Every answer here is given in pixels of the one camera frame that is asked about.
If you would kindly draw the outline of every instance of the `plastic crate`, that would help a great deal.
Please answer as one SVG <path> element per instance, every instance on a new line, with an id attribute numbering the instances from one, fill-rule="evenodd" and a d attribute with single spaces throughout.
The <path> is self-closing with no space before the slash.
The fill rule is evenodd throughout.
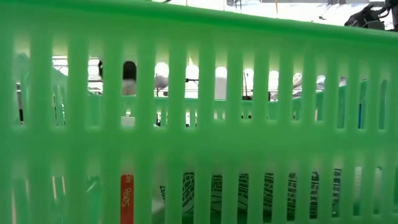
<path id="1" fill-rule="evenodd" d="M 210 222 L 211 175 L 223 176 L 221 223 L 238 219 L 238 177 L 249 176 L 248 223 L 263 222 L 264 171 L 274 175 L 272 223 L 287 223 L 288 177 L 297 174 L 295 223 L 310 220 L 312 172 L 320 177 L 319 223 L 398 223 L 396 147 L 398 95 L 395 34 L 318 24 L 266 19 L 165 4 L 125 1 L 0 1 L 0 223 L 12 223 L 14 179 L 26 178 L 26 209 L 30 223 L 50 223 L 53 176 L 68 185 L 67 218 L 89 223 L 85 178 L 102 181 L 101 222 L 119 223 L 120 173 L 125 164 L 134 170 L 134 223 L 150 223 L 155 167 L 164 164 L 165 222 L 182 221 L 182 175 L 195 172 L 193 222 Z M 383 52 L 376 58 L 372 52 Z M 12 63 L 15 52 L 29 53 L 30 121 L 12 122 Z M 65 127 L 55 127 L 52 116 L 51 56 L 68 55 Z M 103 122 L 88 122 L 86 66 L 89 55 L 106 62 L 105 74 L 121 74 L 122 63 L 138 65 L 136 126 L 124 129 L 119 75 L 105 75 Z M 200 69 L 198 126 L 185 127 L 184 83 L 187 57 Z M 157 101 L 153 97 L 156 61 L 167 61 L 170 88 L 168 125 L 152 126 Z M 228 69 L 225 119 L 214 120 L 214 73 Z M 241 119 L 241 71 L 253 67 L 252 119 Z M 278 70 L 279 102 L 275 119 L 268 111 L 267 74 Z M 300 120 L 292 117 L 292 76 L 303 71 Z M 326 76 L 322 120 L 315 121 L 315 77 Z M 366 110 L 358 129 L 360 78 L 368 79 Z M 338 110 L 338 78 L 347 77 L 345 107 Z M 381 115 L 381 84 L 387 80 Z M 344 121 L 338 124 L 338 113 Z M 338 217 L 332 217 L 333 169 L 341 166 Z M 354 198 L 354 170 L 362 167 L 361 196 Z M 382 177 L 377 215 L 375 170 Z M 354 204 L 359 213 L 354 215 Z"/>
<path id="2" fill-rule="evenodd" d="M 13 81 L 19 84 L 19 88 L 17 88 L 17 96 L 13 96 L 14 103 L 12 106 L 16 106 L 16 113 L 12 117 L 13 122 L 16 124 L 20 124 L 20 119 L 23 122 L 26 119 L 29 120 L 29 110 L 25 110 L 24 114 L 20 113 L 20 110 L 23 111 L 23 107 L 27 107 L 28 105 L 28 92 L 30 88 L 30 58 L 26 54 L 18 54 L 14 58 L 13 69 L 12 69 L 12 77 Z M 55 124 L 56 125 L 64 125 L 64 114 L 63 114 L 63 99 L 65 99 L 65 89 L 67 84 L 67 76 L 58 71 L 55 68 L 52 68 L 50 71 L 51 77 L 51 91 L 53 95 L 52 108 L 55 109 Z"/>

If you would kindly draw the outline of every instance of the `green plastic basket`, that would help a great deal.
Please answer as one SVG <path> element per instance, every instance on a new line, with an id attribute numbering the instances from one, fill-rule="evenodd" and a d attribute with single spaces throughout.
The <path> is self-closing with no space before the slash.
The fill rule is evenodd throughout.
<path id="1" fill-rule="evenodd" d="M 215 170 L 223 176 L 220 222 L 262 223 L 264 173 L 270 167 L 274 176 L 271 223 L 288 222 L 292 171 L 297 175 L 294 222 L 310 222 L 315 170 L 320 177 L 315 222 L 398 223 L 394 210 L 398 191 L 395 34 L 156 3 L 72 0 L 0 0 L 0 30 L 0 223 L 23 222 L 13 218 L 18 212 L 13 209 L 17 179 L 29 183 L 25 221 L 51 223 L 54 176 L 64 176 L 68 186 L 68 222 L 89 223 L 88 175 L 101 179 L 101 223 L 119 223 L 120 173 L 126 164 L 134 170 L 134 223 L 152 221 L 152 183 L 158 164 L 164 164 L 166 178 L 166 224 L 182 222 L 182 177 L 187 170 L 195 173 L 194 224 L 210 223 Z M 383 57 L 375 58 L 373 51 L 383 52 Z M 12 119 L 15 83 L 9 75 L 19 52 L 31 59 L 29 119 L 23 126 Z M 68 55 L 66 126 L 55 126 L 53 121 L 52 55 Z M 88 116 L 93 103 L 86 97 L 89 55 L 106 61 L 105 74 L 115 74 L 104 76 L 99 107 L 103 119 L 98 126 L 91 125 L 96 121 Z M 190 105 L 184 100 L 188 56 L 200 71 L 199 97 L 193 104 L 196 128 L 185 127 Z M 138 66 L 132 129 L 122 128 L 120 122 L 123 98 L 118 74 L 126 59 Z M 168 62 L 170 67 L 169 97 L 161 102 L 153 96 L 156 62 Z M 219 66 L 229 71 L 227 100 L 221 103 L 214 101 Z M 249 106 L 252 119 L 241 119 L 247 107 L 241 100 L 241 71 L 246 67 L 255 73 L 254 100 Z M 276 104 L 267 103 L 269 70 L 280 74 Z M 298 71 L 303 73 L 299 106 L 292 100 L 292 77 Z M 319 100 L 315 79 L 321 74 L 326 76 L 326 87 Z M 344 106 L 339 106 L 339 77 L 347 78 Z M 362 89 L 363 77 L 367 84 Z M 367 97 L 360 104 L 361 90 Z M 361 108 L 364 128 L 358 128 L 358 105 L 366 112 Z M 159 108 L 167 111 L 167 125 L 156 129 L 153 122 Z M 225 118 L 214 119 L 216 110 L 224 111 Z M 293 111 L 298 120 L 293 119 Z M 334 217 L 337 164 L 341 192 Z M 354 198 L 356 167 L 363 169 L 358 201 Z M 378 193 L 376 169 L 382 170 Z M 248 211 L 243 219 L 237 210 L 242 173 L 249 177 Z M 358 213 L 354 213 L 356 204 Z"/>

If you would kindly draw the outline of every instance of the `paper label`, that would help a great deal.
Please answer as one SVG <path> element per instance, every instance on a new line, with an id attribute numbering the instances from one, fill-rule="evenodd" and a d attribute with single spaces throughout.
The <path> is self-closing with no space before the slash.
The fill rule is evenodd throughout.
<path id="1" fill-rule="evenodd" d="M 335 169 L 333 173 L 333 210 L 336 209 L 340 197 L 340 180 L 341 170 Z M 296 198 L 297 198 L 297 175 L 295 172 L 291 172 L 288 178 L 287 186 L 287 213 L 293 215 L 296 209 Z M 312 172 L 311 182 L 308 186 L 311 187 L 311 199 L 310 199 L 310 216 L 315 217 L 318 209 L 318 197 L 319 197 L 319 175 L 318 172 Z M 183 194 L 182 194 L 182 212 L 192 213 L 193 212 L 193 198 L 194 198 L 194 186 L 195 186 L 195 174 L 193 172 L 187 172 L 183 175 Z M 165 186 L 161 185 L 160 193 L 165 200 Z M 248 209 L 248 191 L 249 191 L 249 175 L 239 175 L 238 185 L 238 209 L 246 212 Z M 264 211 L 272 210 L 272 199 L 274 191 L 274 174 L 265 173 L 264 175 Z M 223 194 L 223 176 L 214 175 L 211 178 L 211 211 L 220 212 L 221 202 Z"/>
<path id="2" fill-rule="evenodd" d="M 120 224 L 134 222 L 134 179 L 132 175 L 121 176 Z"/>

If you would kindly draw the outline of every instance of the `black object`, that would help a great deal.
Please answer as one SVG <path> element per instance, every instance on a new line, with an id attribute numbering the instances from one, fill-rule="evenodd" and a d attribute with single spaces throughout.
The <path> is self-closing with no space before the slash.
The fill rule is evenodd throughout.
<path id="1" fill-rule="evenodd" d="M 198 82 L 199 79 L 196 78 L 185 78 L 185 82 Z"/>
<path id="2" fill-rule="evenodd" d="M 398 0 L 387 0 L 380 10 L 372 10 L 373 7 L 372 4 L 369 4 L 360 12 L 353 14 L 349 17 L 344 26 L 384 30 L 384 23 L 381 22 L 380 19 L 387 17 L 390 11 L 392 11 L 394 23 L 394 29 L 392 31 L 398 31 L 398 25 L 396 24 L 398 22 Z"/>
<path id="3" fill-rule="evenodd" d="M 243 119 L 243 115 L 241 115 L 241 118 Z M 248 119 L 251 119 L 251 115 L 248 116 Z"/>
<path id="4" fill-rule="evenodd" d="M 24 112 L 22 109 L 19 109 L 19 121 L 24 121 Z"/>
<path id="5" fill-rule="evenodd" d="M 160 127 L 161 125 L 162 125 L 161 120 L 160 120 L 158 117 L 156 117 L 156 126 Z M 190 125 L 187 124 L 187 123 L 185 123 L 185 127 L 189 128 Z"/>
<path id="6" fill-rule="evenodd" d="M 104 78 L 104 64 L 102 61 L 98 63 L 99 76 Z M 123 80 L 137 81 L 137 65 L 132 61 L 126 61 L 123 64 Z"/>
<path id="7" fill-rule="evenodd" d="M 242 96 L 242 100 L 253 100 L 253 96 Z"/>

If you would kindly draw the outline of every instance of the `price tag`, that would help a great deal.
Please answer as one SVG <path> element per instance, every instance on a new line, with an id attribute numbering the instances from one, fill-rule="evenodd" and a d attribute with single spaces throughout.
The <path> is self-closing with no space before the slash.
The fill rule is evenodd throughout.
<path id="1" fill-rule="evenodd" d="M 134 179 L 132 175 L 121 176 L 120 224 L 134 222 Z"/>

